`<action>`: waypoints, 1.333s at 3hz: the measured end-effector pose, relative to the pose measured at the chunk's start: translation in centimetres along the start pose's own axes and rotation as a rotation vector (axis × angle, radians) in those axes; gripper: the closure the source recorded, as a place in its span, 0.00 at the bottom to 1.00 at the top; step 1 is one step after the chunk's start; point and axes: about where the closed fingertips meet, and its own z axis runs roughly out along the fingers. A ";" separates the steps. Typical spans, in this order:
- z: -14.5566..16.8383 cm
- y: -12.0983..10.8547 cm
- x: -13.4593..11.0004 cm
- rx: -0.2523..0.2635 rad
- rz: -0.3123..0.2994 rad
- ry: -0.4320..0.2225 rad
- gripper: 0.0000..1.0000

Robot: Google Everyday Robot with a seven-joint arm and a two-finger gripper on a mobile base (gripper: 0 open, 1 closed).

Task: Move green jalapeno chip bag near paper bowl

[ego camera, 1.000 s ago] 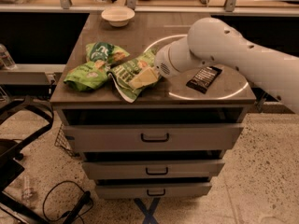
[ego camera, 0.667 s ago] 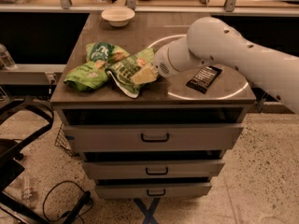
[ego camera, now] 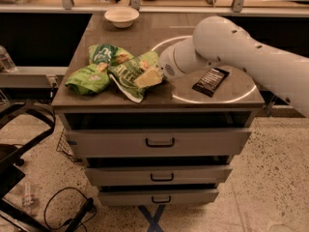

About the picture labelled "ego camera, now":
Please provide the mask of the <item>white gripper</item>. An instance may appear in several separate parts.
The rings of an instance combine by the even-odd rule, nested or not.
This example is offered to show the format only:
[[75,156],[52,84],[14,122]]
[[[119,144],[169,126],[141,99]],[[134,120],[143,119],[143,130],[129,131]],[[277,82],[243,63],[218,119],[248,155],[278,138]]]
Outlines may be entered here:
[[146,88],[159,84],[163,79],[163,75],[167,79],[180,77],[181,73],[175,62],[174,51],[175,47],[173,45],[163,50],[158,58],[159,68],[152,67],[145,71],[134,80],[134,84],[138,88]]

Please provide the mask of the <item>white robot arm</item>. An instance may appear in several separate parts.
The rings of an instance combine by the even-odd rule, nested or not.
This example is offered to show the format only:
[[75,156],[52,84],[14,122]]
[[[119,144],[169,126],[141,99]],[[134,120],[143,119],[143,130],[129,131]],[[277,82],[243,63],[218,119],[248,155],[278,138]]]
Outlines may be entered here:
[[205,68],[229,65],[309,117],[309,59],[254,40],[222,16],[209,16],[188,38],[159,54],[154,69],[176,79]]

